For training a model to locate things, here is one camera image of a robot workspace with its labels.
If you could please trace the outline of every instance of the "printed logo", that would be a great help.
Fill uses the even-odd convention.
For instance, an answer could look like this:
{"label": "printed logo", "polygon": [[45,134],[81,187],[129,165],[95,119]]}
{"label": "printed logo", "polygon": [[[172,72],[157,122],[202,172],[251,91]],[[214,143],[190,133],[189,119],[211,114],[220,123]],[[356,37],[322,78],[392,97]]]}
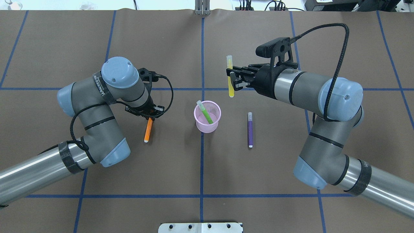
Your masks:
{"label": "printed logo", "polygon": [[101,96],[104,96],[105,95],[105,92],[103,90],[104,86],[102,85],[101,81],[96,75],[94,75],[94,80],[95,80],[96,86],[98,87],[99,93],[101,94]]}

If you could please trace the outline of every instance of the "orange marker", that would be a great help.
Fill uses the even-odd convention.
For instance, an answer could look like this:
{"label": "orange marker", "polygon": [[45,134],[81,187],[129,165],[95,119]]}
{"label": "orange marker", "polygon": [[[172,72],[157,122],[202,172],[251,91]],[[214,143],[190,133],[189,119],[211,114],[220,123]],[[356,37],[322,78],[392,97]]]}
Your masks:
{"label": "orange marker", "polygon": [[145,131],[145,137],[144,137],[145,143],[148,143],[149,141],[149,134],[151,133],[151,128],[152,128],[152,119],[148,118],[147,130]]}

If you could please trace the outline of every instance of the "blue tape line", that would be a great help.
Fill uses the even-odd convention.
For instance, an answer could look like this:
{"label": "blue tape line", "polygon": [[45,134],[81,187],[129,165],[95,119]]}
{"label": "blue tape line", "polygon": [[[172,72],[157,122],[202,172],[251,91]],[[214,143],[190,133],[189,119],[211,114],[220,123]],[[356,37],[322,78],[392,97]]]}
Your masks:
{"label": "blue tape line", "polygon": [[[157,88],[157,87],[153,87],[152,90],[155,91],[170,91],[171,88],[168,87],[161,87],[161,88]],[[177,88],[173,88],[174,91],[201,91],[201,88],[192,88],[192,87],[177,87]]]}
{"label": "blue tape line", "polygon": [[204,101],[204,18],[201,18],[201,101]]}
{"label": "blue tape line", "polygon": [[[347,193],[320,194],[321,197],[354,197]],[[199,194],[84,194],[83,199],[99,198],[200,198]],[[318,194],[203,194],[203,198],[295,198],[318,197]],[[26,198],[80,198],[78,194],[31,194]]]}
{"label": "blue tape line", "polygon": [[22,30],[23,30],[23,27],[24,27],[24,23],[26,22],[27,14],[28,13],[29,13],[29,11],[27,10],[26,11],[26,14],[24,15],[23,22],[22,22],[22,24],[20,26],[19,33],[17,34],[16,40],[14,42],[14,45],[13,45],[13,48],[12,48],[12,52],[10,53],[9,60],[7,61],[6,68],[4,69],[4,73],[3,73],[3,76],[2,76],[1,81],[0,81],[0,87],[3,86],[4,79],[6,78],[7,70],[9,69],[10,62],[12,61],[12,57],[13,57],[13,54],[14,54],[14,50],[16,49],[17,43],[18,43],[19,38],[20,38],[20,34],[22,34]]}
{"label": "blue tape line", "polygon": [[404,95],[404,91],[403,91],[402,86],[401,86],[400,78],[398,77],[397,69],[395,68],[395,65],[394,65],[394,60],[392,59],[390,49],[388,48],[387,39],[385,38],[385,33],[384,33],[383,24],[381,22],[381,17],[380,17],[380,12],[379,11],[377,11],[377,18],[378,18],[378,23],[380,24],[381,34],[383,35],[385,48],[387,49],[387,53],[388,53],[388,57],[390,58],[390,61],[391,61],[392,69],[394,70],[394,74],[395,74],[395,77],[397,79],[398,86],[400,87],[402,99],[404,100],[405,108],[407,109],[408,117],[410,118],[410,121],[411,121],[411,126],[414,129],[414,121],[413,121],[413,118],[412,118],[412,115],[411,115],[410,108],[408,107],[407,100],[405,99],[405,95]]}
{"label": "blue tape line", "polygon": [[[292,27],[292,34],[293,34],[293,37],[295,37],[296,36],[296,34],[295,34],[295,25],[293,23],[292,11],[289,11],[289,15],[290,15],[290,24],[291,24],[291,27]],[[296,45],[296,43],[294,43],[294,45],[295,45],[296,60],[298,61],[298,68],[300,70],[301,69],[301,63],[300,63],[300,60],[299,60],[298,46]]]}
{"label": "blue tape line", "polygon": [[91,194],[83,198],[199,198],[198,194]]}
{"label": "blue tape line", "polygon": [[326,233],[325,215],[323,214],[322,198],[321,198],[319,189],[318,189],[318,202],[319,202],[320,219],[322,221],[322,231],[323,233]]}
{"label": "blue tape line", "polygon": [[80,195],[77,194],[31,194],[26,196],[26,198],[79,198]]}
{"label": "blue tape line", "polygon": [[203,223],[204,222],[204,199],[203,197],[200,197],[200,222]]}
{"label": "blue tape line", "polygon": [[45,90],[45,91],[50,91],[50,90],[60,90],[62,89],[61,87],[0,87],[0,90],[35,90],[35,91],[39,91],[39,90]]}
{"label": "blue tape line", "polygon": [[364,91],[400,91],[400,88],[363,88]]}
{"label": "blue tape line", "polygon": [[221,87],[218,87],[218,88],[204,88],[204,90],[206,90],[206,91],[228,91],[229,90],[229,88],[221,88]]}
{"label": "blue tape line", "polygon": [[[204,101],[204,17],[201,18],[201,101]],[[204,221],[204,133],[201,132],[200,145],[200,222]]]}
{"label": "blue tape line", "polygon": [[78,209],[76,211],[75,226],[73,228],[73,233],[76,233],[77,232],[77,226],[79,224],[80,210],[82,208],[82,200],[83,200],[83,193],[85,191],[85,184],[86,184],[86,175],[87,175],[87,173],[88,173],[88,169],[85,169],[85,171],[83,173],[82,187],[80,189],[79,203],[78,203]]}
{"label": "blue tape line", "polygon": [[111,32],[109,33],[109,40],[108,40],[108,47],[106,48],[105,62],[108,60],[109,49],[111,48],[111,40],[112,40],[113,26],[115,24],[115,16],[116,16],[116,10],[113,11]]}

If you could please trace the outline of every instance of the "black band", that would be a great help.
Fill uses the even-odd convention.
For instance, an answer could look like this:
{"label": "black band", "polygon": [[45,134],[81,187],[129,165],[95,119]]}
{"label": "black band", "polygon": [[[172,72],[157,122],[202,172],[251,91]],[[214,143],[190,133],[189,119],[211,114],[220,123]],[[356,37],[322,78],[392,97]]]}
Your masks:
{"label": "black band", "polygon": [[358,111],[361,109],[361,116],[359,117],[359,120],[354,124],[354,126],[353,127],[355,127],[361,120],[362,120],[362,105],[361,106],[359,106],[359,109],[358,109]]}
{"label": "black band", "polygon": [[79,166],[77,162],[73,160],[72,154],[70,153],[69,146],[67,145],[66,141],[59,143],[59,154],[60,158],[70,173],[76,174],[84,170]]}
{"label": "black band", "polygon": [[116,99],[113,98],[111,92],[109,92],[108,87],[106,86],[106,83],[104,79],[102,78],[101,72],[96,72],[92,75],[92,78],[94,79],[94,83],[101,94],[104,101],[108,104],[116,104]]}
{"label": "black band", "polygon": [[324,137],[324,136],[321,136],[321,135],[319,135],[319,134],[315,134],[315,133],[313,133],[313,132],[310,132],[310,133],[309,133],[309,135],[310,135],[310,136],[312,136],[312,137],[318,138],[318,139],[320,139],[320,140],[323,140],[323,141],[325,141],[325,142],[327,142],[327,143],[330,143],[330,144],[332,144],[332,145],[334,145],[334,146],[337,146],[337,147],[340,147],[340,148],[344,148],[344,145],[342,145],[341,143],[336,142],[336,141],[334,141],[334,140],[331,140],[331,139],[329,139],[329,138],[326,138],[326,137]]}
{"label": "black band", "polygon": [[[83,136],[80,138],[81,142],[85,143],[85,140],[83,139]],[[94,158],[92,158],[91,153],[89,153],[89,150],[85,150],[86,156],[88,156],[91,163],[95,164]]]}
{"label": "black band", "polygon": [[134,102],[134,101],[137,101],[137,100],[139,100],[143,95],[144,95],[144,93],[145,93],[145,88],[144,88],[144,90],[142,91],[142,94],[138,97],[138,98],[136,98],[136,99],[134,99],[134,100],[124,100],[125,102]]}
{"label": "black band", "polygon": [[289,89],[289,102],[291,105],[295,106],[292,102],[292,93],[293,93],[293,87],[295,86],[296,81],[298,80],[298,78],[303,74],[306,73],[305,71],[300,72],[298,75],[296,75],[296,77],[293,79],[292,84],[290,85],[290,89]]}
{"label": "black band", "polygon": [[115,119],[115,117],[114,117],[114,116],[110,116],[110,117],[105,118],[105,119],[103,119],[103,120],[97,121],[97,122],[95,122],[95,123],[93,123],[93,124],[90,124],[90,125],[86,126],[84,129],[85,129],[85,130],[88,130],[88,129],[93,128],[93,127],[95,127],[95,126],[97,126],[97,125],[100,125],[100,124],[102,124],[102,123],[105,123],[105,122],[107,122],[107,121],[114,120],[114,119]]}
{"label": "black band", "polygon": [[359,174],[359,177],[356,180],[355,184],[352,186],[352,188],[345,191],[354,196],[358,196],[359,194],[361,194],[367,188],[369,182],[371,181],[371,165],[362,160],[359,160],[359,162],[361,162],[361,173]]}
{"label": "black band", "polygon": [[345,168],[344,171],[342,172],[341,177],[339,177],[339,179],[332,185],[338,185],[345,177],[345,175],[347,174],[348,168],[349,168],[349,157],[347,155],[345,155],[346,158],[346,162],[345,162]]}

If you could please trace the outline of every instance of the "purple marker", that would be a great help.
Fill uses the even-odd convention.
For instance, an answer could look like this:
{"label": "purple marker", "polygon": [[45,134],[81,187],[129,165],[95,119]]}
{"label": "purple marker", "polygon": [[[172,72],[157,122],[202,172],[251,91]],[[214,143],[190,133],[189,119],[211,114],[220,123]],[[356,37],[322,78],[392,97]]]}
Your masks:
{"label": "purple marker", "polygon": [[253,148],[253,113],[247,113],[247,145]]}

